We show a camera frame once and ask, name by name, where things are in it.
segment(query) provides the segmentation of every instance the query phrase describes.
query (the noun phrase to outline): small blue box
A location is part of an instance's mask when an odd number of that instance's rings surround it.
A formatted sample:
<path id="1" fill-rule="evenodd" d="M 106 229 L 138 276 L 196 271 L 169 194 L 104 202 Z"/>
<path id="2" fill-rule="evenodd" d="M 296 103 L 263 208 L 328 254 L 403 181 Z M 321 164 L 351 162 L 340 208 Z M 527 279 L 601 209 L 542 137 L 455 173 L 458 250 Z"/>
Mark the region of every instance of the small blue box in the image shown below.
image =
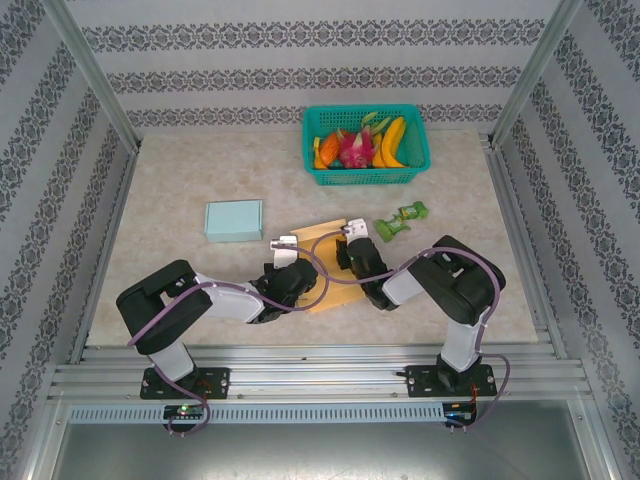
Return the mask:
<path id="1" fill-rule="evenodd" d="M 210 242 L 262 240 L 262 200 L 208 203 L 204 233 Z"/>

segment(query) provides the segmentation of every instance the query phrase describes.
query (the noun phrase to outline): beige surface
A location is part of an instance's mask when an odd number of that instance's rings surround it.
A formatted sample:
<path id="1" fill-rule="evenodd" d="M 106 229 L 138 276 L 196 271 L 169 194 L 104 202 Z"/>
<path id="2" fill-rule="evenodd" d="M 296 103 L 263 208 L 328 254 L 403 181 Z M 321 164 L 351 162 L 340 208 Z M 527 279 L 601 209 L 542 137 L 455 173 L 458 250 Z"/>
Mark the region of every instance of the beige surface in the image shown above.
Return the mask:
<path id="1" fill-rule="evenodd" d="M 130 338 L 115 306 L 120 292 L 184 258 L 195 270 L 242 282 L 272 261 L 268 239 L 335 218 L 364 217 L 382 258 L 398 266 L 450 234 L 498 265 L 507 287 L 488 341 L 535 341 L 520 277 L 475 131 L 429 132 L 432 167 L 408 185 L 319 187 L 302 167 L 300 133 L 148 135 L 108 266 L 88 343 Z M 262 242 L 214 244 L 203 234 L 207 202 L 264 199 Z M 372 222 L 422 200 L 426 220 L 384 244 Z M 202 318 L 190 344 L 394 344 L 443 342 L 447 317 L 427 295 L 393 312 L 368 301 L 321 313 L 296 312 L 264 325 Z"/>

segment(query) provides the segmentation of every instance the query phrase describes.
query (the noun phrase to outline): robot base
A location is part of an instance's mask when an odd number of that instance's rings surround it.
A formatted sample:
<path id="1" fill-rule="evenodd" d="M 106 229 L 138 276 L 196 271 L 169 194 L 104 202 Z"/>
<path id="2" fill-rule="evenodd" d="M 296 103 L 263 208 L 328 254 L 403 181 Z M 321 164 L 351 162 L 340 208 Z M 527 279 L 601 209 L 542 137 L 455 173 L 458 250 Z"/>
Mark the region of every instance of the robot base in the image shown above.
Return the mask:
<path id="1" fill-rule="evenodd" d="M 194 373 L 176 382 L 186 390 L 207 400 L 225 400 L 229 392 L 228 368 L 198 368 Z M 153 368 L 147 368 L 142 378 L 140 398 L 143 400 L 183 400 L 190 399 L 167 385 Z"/>
<path id="2" fill-rule="evenodd" d="M 435 365 L 408 365 L 399 376 L 407 379 L 409 397 L 451 397 L 452 393 L 438 378 L 438 367 Z M 479 397 L 493 397 L 498 393 L 491 365 L 478 365 L 468 381 L 456 388 L 456 397 L 471 397 L 471 386 L 477 388 Z"/>

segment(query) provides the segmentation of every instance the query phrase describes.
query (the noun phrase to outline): striped wall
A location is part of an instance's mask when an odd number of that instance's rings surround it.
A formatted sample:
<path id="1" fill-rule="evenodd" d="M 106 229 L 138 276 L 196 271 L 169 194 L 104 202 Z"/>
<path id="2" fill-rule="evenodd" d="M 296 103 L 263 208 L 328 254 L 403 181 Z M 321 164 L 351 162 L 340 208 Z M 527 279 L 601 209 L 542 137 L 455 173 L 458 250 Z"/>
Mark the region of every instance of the striped wall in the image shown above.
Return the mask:
<path id="1" fill-rule="evenodd" d="M 639 32 L 637 1 L 585 1 L 502 146 L 623 478 L 640 478 Z"/>
<path id="2" fill-rule="evenodd" d="M 488 133 L 557 0 L 74 0 L 141 134 L 297 129 L 316 104 L 413 103 Z"/>
<path id="3" fill-rule="evenodd" d="M 0 2 L 0 479 L 68 361 L 129 159 L 41 5 Z"/>

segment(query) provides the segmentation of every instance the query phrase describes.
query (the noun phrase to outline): teal basket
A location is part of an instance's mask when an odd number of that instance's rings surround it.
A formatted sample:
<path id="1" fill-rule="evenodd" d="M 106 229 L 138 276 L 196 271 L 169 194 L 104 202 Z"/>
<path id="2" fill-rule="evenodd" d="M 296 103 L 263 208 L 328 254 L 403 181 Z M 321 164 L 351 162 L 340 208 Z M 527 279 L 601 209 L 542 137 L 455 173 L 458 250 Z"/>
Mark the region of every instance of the teal basket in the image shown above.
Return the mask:
<path id="1" fill-rule="evenodd" d="M 404 117 L 407 128 L 396 152 L 396 159 L 407 168 L 313 168 L 315 154 L 313 139 L 325 138 L 338 128 L 357 132 L 362 117 L 378 112 L 372 120 L 377 122 L 385 117 L 393 120 Z M 429 143 L 424 131 L 420 110 L 415 105 L 336 105 L 309 107 L 302 120 L 302 157 L 304 168 L 313 175 L 318 185 L 389 185 L 409 183 L 418 173 L 431 166 Z"/>

